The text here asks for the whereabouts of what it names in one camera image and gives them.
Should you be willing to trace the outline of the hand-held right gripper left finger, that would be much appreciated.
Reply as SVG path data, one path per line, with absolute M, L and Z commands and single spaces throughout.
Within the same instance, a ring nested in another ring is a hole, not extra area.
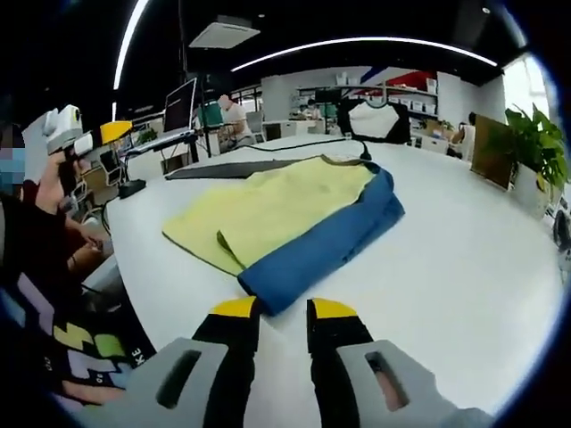
M 117 399 L 84 413 L 86 427 L 241 427 L 255 376 L 260 302 L 226 300 L 190 339 L 137 368 Z

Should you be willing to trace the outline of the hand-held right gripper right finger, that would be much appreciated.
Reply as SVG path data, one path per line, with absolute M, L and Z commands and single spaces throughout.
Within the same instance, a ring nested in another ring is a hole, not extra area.
M 477 407 L 457 407 L 434 374 L 388 340 L 374 340 L 356 311 L 307 301 L 310 374 L 324 427 L 490 427 Z

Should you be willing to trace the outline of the person's left hand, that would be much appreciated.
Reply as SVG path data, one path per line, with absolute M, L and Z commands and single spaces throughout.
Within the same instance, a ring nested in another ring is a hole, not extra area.
M 39 181 L 38 197 L 59 203 L 76 189 L 82 174 L 90 169 L 90 161 L 59 151 L 48 156 L 45 171 Z

